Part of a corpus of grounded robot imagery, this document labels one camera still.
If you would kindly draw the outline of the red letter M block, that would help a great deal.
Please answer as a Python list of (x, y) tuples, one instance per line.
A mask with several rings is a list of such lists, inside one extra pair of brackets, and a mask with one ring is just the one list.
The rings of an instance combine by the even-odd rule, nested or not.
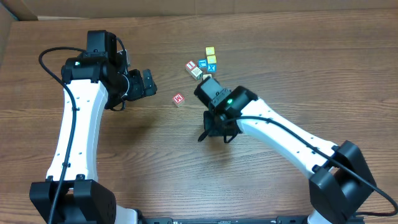
[(181, 93), (174, 95), (172, 100), (177, 107), (180, 107), (185, 103), (185, 97)]

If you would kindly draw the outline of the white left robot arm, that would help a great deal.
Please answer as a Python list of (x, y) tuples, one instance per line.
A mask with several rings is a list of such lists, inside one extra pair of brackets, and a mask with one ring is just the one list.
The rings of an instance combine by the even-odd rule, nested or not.
[(67, 59), (56, 81), (64, 90), (62, 124), (45, 180), (30, 186), (34, 207), (47, 223), (144, 223), (98, 182), (96, 159), (103, 112), (154, 95), (150, 70), (130, 70), (121, 39), (91, 30), (86, 49)]

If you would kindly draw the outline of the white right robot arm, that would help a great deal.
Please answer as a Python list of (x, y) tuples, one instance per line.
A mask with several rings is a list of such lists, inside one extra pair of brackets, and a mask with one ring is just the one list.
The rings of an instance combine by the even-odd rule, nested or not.
[(252, 136), (274, 148), (308, 179), (314, 211), (306, 223), (363, 223), (357, 211), (376, 183), (357, 145), (351, 141), (337, 145), (306, 132), (243, 86), (229, 90), (206, 78), (194, 94), (207, 107), (199, 140), (222, 136), (229, 143), (238, 134)]

